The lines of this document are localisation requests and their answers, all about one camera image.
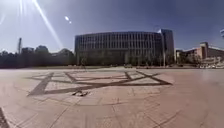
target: stone pavement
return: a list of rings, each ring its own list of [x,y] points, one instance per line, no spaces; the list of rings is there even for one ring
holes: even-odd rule
[[[190,69],[1,70],[0,127],[223,128],[223,74]],[[80,91],[86,95],[74,95]]]

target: tiled pavement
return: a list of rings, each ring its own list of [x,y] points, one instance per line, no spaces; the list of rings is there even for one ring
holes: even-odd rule
[[[2,70],[0,127],[223,128],[223,74],[122,68]],[[79,90],[88,94],[72,95]]]

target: small object on ground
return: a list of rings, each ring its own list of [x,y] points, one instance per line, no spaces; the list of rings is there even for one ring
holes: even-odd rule
[[[80,97],[84,97],[86,95],[88,95],[89,92],[83,92],[82,90],[76,91],[75,93],[73,93],[73,96],[80,96]]]

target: large building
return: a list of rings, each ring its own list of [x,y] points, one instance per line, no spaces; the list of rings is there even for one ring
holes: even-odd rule
[[[176,50],[176,60],[181,54],[199,59],[202,63],[217,63],[224,60],[224,49],[209,46],[208,42],[200,43],[197,48]]]
[[[174,55],[173,32],[107,32],[75,38],[77,65],[145,64]]]

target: tree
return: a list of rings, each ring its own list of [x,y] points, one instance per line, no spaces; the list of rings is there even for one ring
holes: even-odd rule
[[[35,52],[34,48],[22,48],[20,55],[22,67],[32,67],[35,66]]]
[[[163,62],[163,56],[159,55],[159,66],[162,66],[162,62]]]
[[[48,66],[50,53],[46,46],[38,46],[35,49],[36,66]]]
[[[106,57],[105,57],[105,50],[102,51],[101,53],[101,65],[105,65],[105,62],[106,62]]]
[[[137,58],[136,57],[131,57],[131,64],[132,65],[137,65]]]
[[[0,53],[0,68],[15,68],[17,65],[16,54],[3,51]]]
[[[190,64],[200,64],[201,58],[200,56],[189,54],[187,55],[187,62]]]
[[[63,65],[63,66],[74,65],[75,57],[74,57],[74,54],[70,50],[64,48],[58,53],[54,54],[52,61],[56,65]]]
[[[170,52],[166,54],[166,64],[170,65],[174,63],[174,55]]]
[[[179,56],[177,56],[177,64],[184,64],[184,63],[188,63],[188,59],[187,59],[187,54],[184,52],[180,52]]]

